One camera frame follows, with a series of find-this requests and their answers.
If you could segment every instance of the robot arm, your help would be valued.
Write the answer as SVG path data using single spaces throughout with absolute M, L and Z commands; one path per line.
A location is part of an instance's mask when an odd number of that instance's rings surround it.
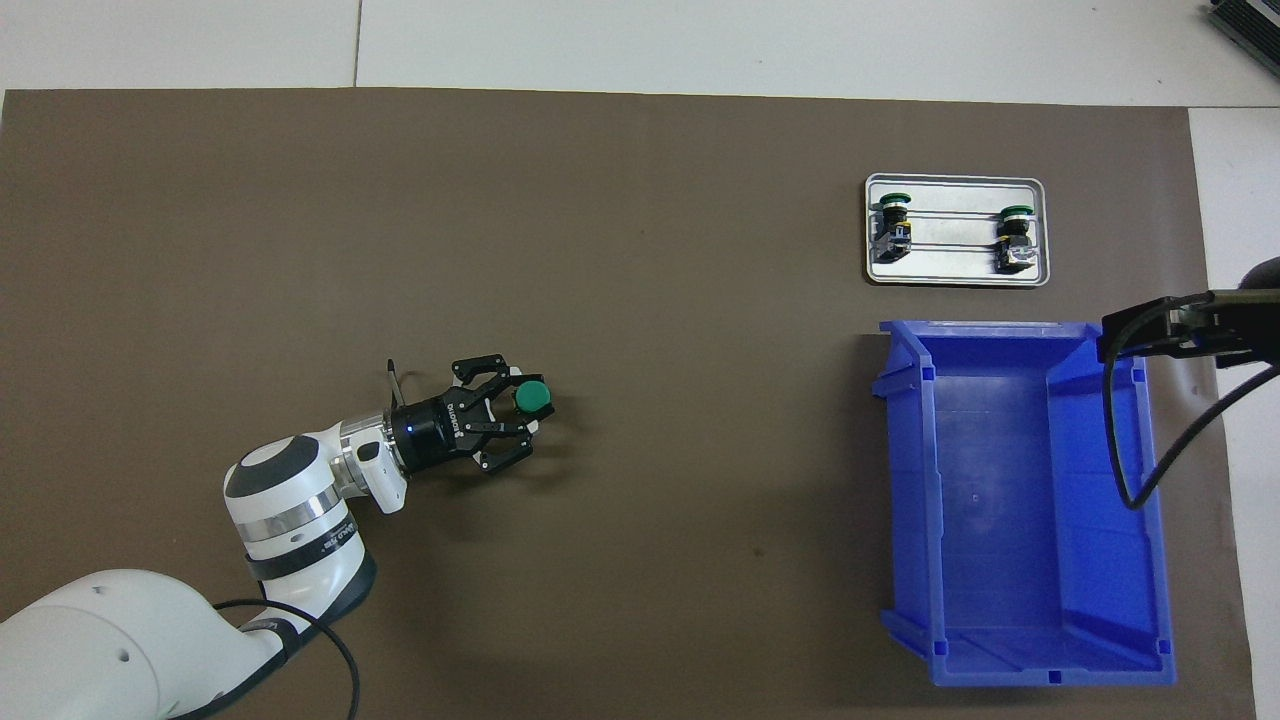
M 460 360 L 453 387 L 404 405 L 394 369 L 389 410 L 262 446 L 232 466 L 223 496 L 262 597 L 323 623 L 369 594 L 376 565 L 347 500 L 404 505 L 407 479 L 458 457 L 498 473 L 532 452 L 554 411 L 541 375 L 500 355 Z M 468 387 L 477 377 L 488 379 Z M 511 389 L 511 418 L 495 404 Z M 490 441 L 509 447 L 492 452 Z M 314 637 L 312 624 L 268 609 L 233 628 L 191 587 L 145 570 L 81 578 L 0 624 L 0 717 L 207 717 Z

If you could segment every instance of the blue container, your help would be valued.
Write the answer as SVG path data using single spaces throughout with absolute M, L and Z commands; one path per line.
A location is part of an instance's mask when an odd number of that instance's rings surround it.
M 1097 325 L 892 322 L 872 391 L 893 474 L 890 634 L 937 685 L 1172 684 L 1156 496 L 1120 502 Z M 1130 478 L 1155 465 L 1146 364 L 1116 366 Z

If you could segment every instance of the metal tray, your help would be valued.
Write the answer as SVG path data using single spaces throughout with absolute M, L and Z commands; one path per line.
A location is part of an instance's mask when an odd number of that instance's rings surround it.
M 872 245 L 883 220 L 879 199 L 911 196 L 911 251 L 893 263 L 873 263 Z M 867 277 L 877 283 L 1038 287 L 1048 282 L 1048 231 L 1044 186 L 1032 178 L 876 173 L 867 178 Z M 996 272 L 1000 211 L 1030 205 L 1036 217 L 1028 237 L 1038 250 L 1034 266 L 1015 274 Z

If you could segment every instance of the cable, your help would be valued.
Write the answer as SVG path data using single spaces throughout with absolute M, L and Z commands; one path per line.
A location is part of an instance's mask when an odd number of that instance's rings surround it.
M 1160 459 L 1160 462 L 1156 464 L 1156 469 L 1152 470 L 1151 475 L 1142 484 L 1142 487 L 1138 491 L 1138 495 L 1135 496 L 1129 495 L 1129 483 L 1124 475 L 1124 466 L 1120 462 L 1120 448 L 1119 443 L 1116 442 L 1115 398 L 1112 396 L 1115 389 L 1114 375 L 1115 375 L 1116 360 L 1119 360 L 1120 351 L 1125 347 L 1125 343 L 1128 343 L 1129 338 L 1133 337 L 1134 333 L 1142 329 L 1147 323 L 1155 320 L 1164 313 L 1169 313 L 1170 310 L 1176 310 L 1185 305 L 1197 305 L 1201 302 L 1208 302 L 1210 300 L 1212 300 L 1212 293 L 1199 293 L 1199 295 L 1188 295 L 1185 297 L 1175 297 L 1172 300 L 1161 302 L 1160 305 L 1156 305 L 1140 313 L 1134 319 L 1129 320 L 1129 323 L 1125 324 L 1125 327 L 1121 328 L 1119 333 L 1116 333 L 1115 340 L 1107 348 L 1106 364 L 1102 370 L 1102 413 L 1107 430 L 1107 452 L 1111 457 L 1111 471 L 1115 475 L 1116 489 L 1120 492 L 1120 501 L 1124 502 L 1124 506 L 1128 507 L 1129 510 L 1138 510 L 1147 502 L 1147 500 L 1151 497 L 1151 493 L 1156 491 L 1156 486 L 1165 477 L 1165 473 L 1167 473 L 1169 468 L 1174 464 L 1175 460 L 1178 460 L 1178 456 L 1181 455 L 1183 450 L 1185 450 L 1187 446 L 1190 445 L 1193 439 L 1196 439 L 1196 436 L 1198 436 L 1201 430 L 1203 430 L 1210 423 L 1212 423 L 1213 419 L 1221 415 L 1228 407 L 1234 405 L 1245 395 L 1253 392 L 1266 382 L 1280 375 L 1280 366 L 1274 365 L 1258 373 L 1257 375 L 1249 378 L 1243 384 L 1240 384 L 1240 387 L 1222 396 L 1222 398 L 1211 405 L 1208 410 L 1202 413 L 1199 418 L 1197 418 L 1190 425 L 1187 427 L 1185 430 L 1183 430 L 1180 436 L 1178 436 L 1178 439 L 1174 441 L 1174 445 L 1169 447 L 1165 455 Z
M 338 652 L 342 653 L 342 659 L 347 661 L 347 670 L 351 671 L 351 707 L 347 710 L 347 720 L 355 720 L 356 708 L 360 707 L 360 670 L 356 669 L 356 657 L 351 655 L 349 650 L 347 650 L 347 643 L 342 642 L 342 638 L 338 637 L 338 633 L 333 632 L 333 628 L 330 628 L 328 623 L 324 623 L 319 618 L 308 615 L 306 611 L 287 602 L 278 602 L 274 600 L 228 600 L 215 605 L 214 610 L 224 610 L 227 607 L 271 607 L 275 610 L 283 610 L 302 618 L 310 623 L 312 628 L 320 630 L 325 634 L 325 637 L 333 641 L 334 647 L 337 647 Z

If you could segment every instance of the white floor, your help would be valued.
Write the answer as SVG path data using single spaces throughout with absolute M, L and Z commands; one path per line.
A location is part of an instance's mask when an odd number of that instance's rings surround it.
M 1280 252 L 1280 78 L 1196 0 L 0 0 L 0 90 L 430 86 L 1192 110 L 1211 287 Z M 1188 292 L 1202 288 L 1187 288 Z M 1221 375 L 1222 389 L 1244 373 Z M 1280 719 L 1280 455 L 1226 415 L 1258 717 Z

